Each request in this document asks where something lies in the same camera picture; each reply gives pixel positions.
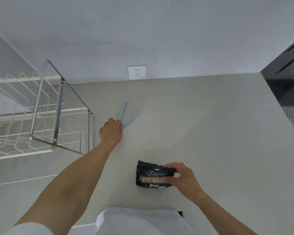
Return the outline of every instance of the hand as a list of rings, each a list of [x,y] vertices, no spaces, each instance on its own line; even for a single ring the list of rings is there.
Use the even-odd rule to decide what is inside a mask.
[[[197,195],[203,189],[200,187],[193,171],[186,167],[184,163],[172,162],[164,165],[163,167],[176,168],[176,172],[180,177],[163,176],[160,178],[162,182],[174,185],[187,199],[196,203]]]
[[[110,118],[99,131],[100,142],[108,142],[115,147],[122,138],[123,129],[120,128],[121,126],[121,120],[115,121],[113,118]]]

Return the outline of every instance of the dish rack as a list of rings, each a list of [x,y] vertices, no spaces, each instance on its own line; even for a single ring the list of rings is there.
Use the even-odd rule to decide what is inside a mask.
[[[46,59],[40,76],[0,77],[0,159],[94,148],[94,114]]]

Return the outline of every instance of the white sleeve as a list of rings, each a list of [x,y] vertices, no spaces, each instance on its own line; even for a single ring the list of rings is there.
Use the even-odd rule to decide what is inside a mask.
[[[16,225],[3,235],[53,235],[53,233],[45,225],[30,222]]]

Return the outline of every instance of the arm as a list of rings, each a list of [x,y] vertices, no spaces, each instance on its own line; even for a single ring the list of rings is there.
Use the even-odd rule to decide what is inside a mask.
[[[98,146],[55,177],[16,225],[36,222],[54,235],[66,235],[86,210],[103,167],[122,138],[120,126],[120,120],[110,118],[99,131]]]
[[[190,168],[177,162],[166,164],[164,167],[176,168],[180,177],[164,176],[161,177],[161,180],[176,186],[187,199],[196,204],[219,235],[257,235],[207,195],[200,187]]]

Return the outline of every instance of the white shirt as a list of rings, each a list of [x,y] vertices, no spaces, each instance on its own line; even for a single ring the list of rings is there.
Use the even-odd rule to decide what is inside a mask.
[[[108,207],[96,220],[96,235],[152,234],[195,235],[184,218],[170,209],[129,209]],[[53,235],[44,225],[23,223],[9,229],[4,235]]]

